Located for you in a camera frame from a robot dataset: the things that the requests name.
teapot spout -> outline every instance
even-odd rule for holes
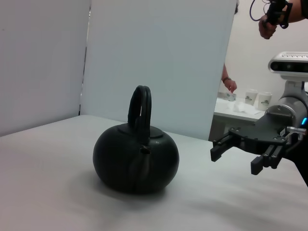
[[[130,166],[130,177],[134,182],[145,180],[150,173],[151,151],[147,148],[140,148],[138,157]]]

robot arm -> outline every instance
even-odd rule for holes
[[[259,155],[251,162],[251,174],[263,167],[276,169],[282,158],[293,161],[308,186],[308,53],[283,52],[269,62],[269,70],[286,80],[282,97],[253,126],[231,128],[213,142],[216,162],[231,147]]]

teapot handle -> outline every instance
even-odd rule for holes
[[[151,110],[150,89],[147,86],[138,86],[130,100],[128,125],[137,132],[138,140],[143,144],[147,144],[150,138]]]

cable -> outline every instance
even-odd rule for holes
[[[264,12],[264,14],[266,14],[266,12],[265,12],[265,7],[266,7],[266,5],[268,5],[268,4],[270,4],[270,2],[265,3],[265,5],[263,6],[263,12]]]
[[[256,1],[256,0],[253,0],[252,3],[251,3],[250,10],[249,10],[249,15],[250,15],[250,18],[251,18],[253,21],[258,22],[258,21],[260,21],[261,18],[259,18],[259,19],[254,19],[254,18],[252,17],[252,15],[251,15],[251,10],[252,10],[252,7],[253,7],[255,1]],[[266,12],[265,12],[265,6],[268,5],[268,4],[270,4],[270,2],[265,2],[264,0],[262,0],[262,2],[265,3],[265,5],[263,6],[263,12],[264,12],[264,14],[266,14]]]
[[[252,3],[251,3],[250,10],[249,10],[249,15],[250,15],[250,18],[251,18],[253,21],[257,22],[257,21],[260,21],[261,18],[259,18],[259,19],[254,19],[254,18],[252,17],[252,15],[251,15],[251,9],[252,9],[252,7],[253,7],[255,1],[256,1],[256,0],[253,0]]]

printed logo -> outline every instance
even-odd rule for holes
[[[268,100],[265,100],[265,101],[261,102],[261,104],[263,104],[263,105],[269,105],[269,101],[268,101]]]

